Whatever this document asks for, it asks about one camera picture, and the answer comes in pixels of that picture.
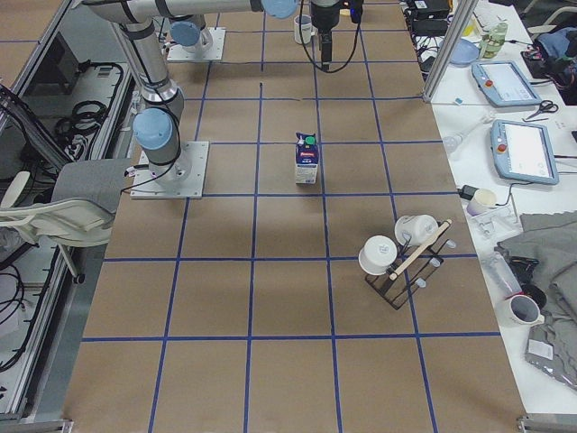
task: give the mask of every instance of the gray cloth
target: gray cloth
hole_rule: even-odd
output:
[[[577,390],[577,213],[523,215],[521,235],[499,243],[511,256],[537,259],[533,283],[547,295],[545,323],[529,339],[553,347],[553,359],[526,353],[531,364]]]
[[[52,201],[85,198],[115,213],[124,187],[124,171],[130,165],[125,158],[66,164],[56,181]]]

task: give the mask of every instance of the blue and white carton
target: blue and white carton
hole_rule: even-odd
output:
[[[297,133],[297,155],[295,158],[295,182],[316,182],[318,170],[318,146],[314,134]]]

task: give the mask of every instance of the white mug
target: white mug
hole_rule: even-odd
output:
[[[311,19],[310,15],[302,15],[302,20],[301,20],[301,24],[300,26],[298,25],[299,20],[298,20],[299,15],[295,16],[295,42],[296,43],[300,43],[302,44],[302,41],[307,44],[310,42],[310,38],[311,36],[315,36],[316,32],[313,30],[313,20]],[[298,30],[298,27],[300,27],[302,29],[303,32],[303,39],[300,39],[300,32]]]
[[[408,246],[421,245],[426,241],[439,225],[430,215],[402,216],[395,223],[395,237],[397,242]]]
[[[545,318],[539,311],[539,306],[526,295],[513,295],[495,306],[495,316],[504,327],[524,325],[532,327],[540,325]]]
[[[383,275],[397,258],[397,246],[387,236],[371,237],[359,253],[359,265],[370,275]]]
[[[495,207],[497,196],[490,189],[477,189],[467,205],[467,213],[472,217]]]

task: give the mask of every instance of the scissors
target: scissors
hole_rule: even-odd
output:
[[[537,111],[535,111],[529,117],[524,118],[523,121],[526,122],[529,119],[535,117],[536,115],[541,115],[542,113],[556,113],[557,111],[559,111],[559,106],[557,104],[554,104],[553,101],[545,99],[541,101],[541,104],[539,104],[539,108],[537,108]]]

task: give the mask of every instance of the white table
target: white table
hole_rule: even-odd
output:
[[[508,40],[530,42],[527,32],[512,6],[493,5],[493,7],[495,7],[499,17],[508,20]],[[515,61],[531,79],[527,67],[519,55],[523,49],[525,49],[523,45],[506,43],[495,60]],[[549,117],[549,120],[539,123],[547,126],[554,153],[577,155],[577,142],[571,135],[571,130],[577,130],[577,106],[565,106],[553,85],[538,86],[535,89],[541,98],[552,99],[560,106],[558,113],[540,116]],[[463,104],[460,106],[454,103],[457,97],[463,100]],[[432,105],[441,136],[463,131],[490,110],[495,111],[498,119],[514,121],[520,121],[522,117],[535,111],[534,108],[496,109],[490,106],[472,79],[471,69],[453,66],[450,66],[446,71],[442,83],[433,97]],[[489,130],[490,124],[476,128],[449,158],[449,162],[457,185],[468,184],[477,188],[491,189],[497,194],[498,202],[503,203],[507,199],[510,181],[501,179],[495,170],[490,152]],[[577,160],[562,160],[562,162],[557,163],[557,168],[559,171],[577,171]],[[550,214],[577,210],[577,193],[575,191],[577,191],[577,175],[562,175],[557,185],[514,187],[513,195],[519,214]],[[520,226],[516,227],[516,230],[501,228],[491,239],[487,239],[471,220],[469,225],[481,261],[493,252],[498,241],[521,232]],[[497,287],[486,268],[483,269],[483,272],[493,303],[503,299],[505,294],[502,289]],[[501,327],[500,330],[527,413],[577,414],[577,392],[542,373],[524,360],[529,329]]]

